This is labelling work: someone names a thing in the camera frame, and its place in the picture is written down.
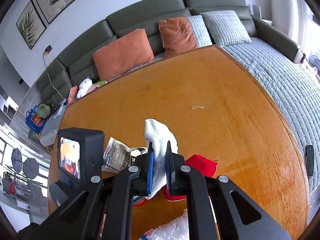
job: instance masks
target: green leather sofa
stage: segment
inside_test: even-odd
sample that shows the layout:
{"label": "green leather sofa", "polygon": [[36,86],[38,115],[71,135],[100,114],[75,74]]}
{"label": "green leather sofa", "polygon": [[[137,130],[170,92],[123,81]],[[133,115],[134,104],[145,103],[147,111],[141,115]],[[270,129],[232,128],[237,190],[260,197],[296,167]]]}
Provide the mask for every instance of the green leather sofa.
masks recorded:
{"label": "green leather sofa", "polygon": [[[72,86],[86,77],[99,80],[92,54],[138,28],[146,30],[155,55],[164,52],[158,28],[163,19],[198,15],[214,10],[234,10],[252,37],[258,37],[294,61],[300,47],[286,35],[251,15],[245,0],[143,0],[129,5],[105,19],[70,43],[48,66],[52,84],[63,97],[68,97]],[[52,88],[46,72],[36,81],[42,100],[57,106],[61,96]]]}

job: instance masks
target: smartphone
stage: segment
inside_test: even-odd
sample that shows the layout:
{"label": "smartphone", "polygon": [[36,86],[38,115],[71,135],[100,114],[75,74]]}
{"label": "smartphone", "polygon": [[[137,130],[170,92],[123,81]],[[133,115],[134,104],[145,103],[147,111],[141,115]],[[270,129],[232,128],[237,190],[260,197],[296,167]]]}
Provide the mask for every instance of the smartphone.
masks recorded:
{"label": "smartphone", "polygon": [[312,177],[315,168],[315,147],[313,145],[306,146],[306,169],[307,176]]}

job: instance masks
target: black umbrella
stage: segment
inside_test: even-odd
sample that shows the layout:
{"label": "black umbrella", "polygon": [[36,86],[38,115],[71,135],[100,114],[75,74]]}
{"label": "black umbrella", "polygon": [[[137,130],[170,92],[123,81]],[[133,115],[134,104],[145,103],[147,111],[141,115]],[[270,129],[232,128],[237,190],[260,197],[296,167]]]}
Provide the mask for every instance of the black umbrella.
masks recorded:
{"label": "black umbrella", "polygon": [[39,163],[34,158],[28,158],[23,163],[23,174],[29,178],[34,179],[39,174]]}
{"label": "black umbrella", "polygon": [[13,149],[11,161],[13,169],[16,171],[16,173],[19,173],[22,170],[22,155],[19,149]]}

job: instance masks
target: curtain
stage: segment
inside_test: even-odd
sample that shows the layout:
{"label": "curtain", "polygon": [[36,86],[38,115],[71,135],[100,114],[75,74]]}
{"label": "curtain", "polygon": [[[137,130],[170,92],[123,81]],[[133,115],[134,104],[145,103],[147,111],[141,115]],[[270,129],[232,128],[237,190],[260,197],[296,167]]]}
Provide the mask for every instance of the curtain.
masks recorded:
{"label": "curtain", "polygon": [[273,26],[298,43],[307,58],[312,38],[312,12],[304,0],[271,0]]}

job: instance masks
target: camera screen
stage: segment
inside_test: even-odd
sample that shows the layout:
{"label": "camera screen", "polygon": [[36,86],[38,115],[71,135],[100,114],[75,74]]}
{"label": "camera screen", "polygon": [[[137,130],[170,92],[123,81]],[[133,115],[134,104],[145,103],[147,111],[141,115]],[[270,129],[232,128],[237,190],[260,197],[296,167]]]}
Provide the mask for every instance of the camera screen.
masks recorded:
{"label": "camera screen", "polygon": [[78,142],[61,137],[59,165],[80,179],[80,144]]}

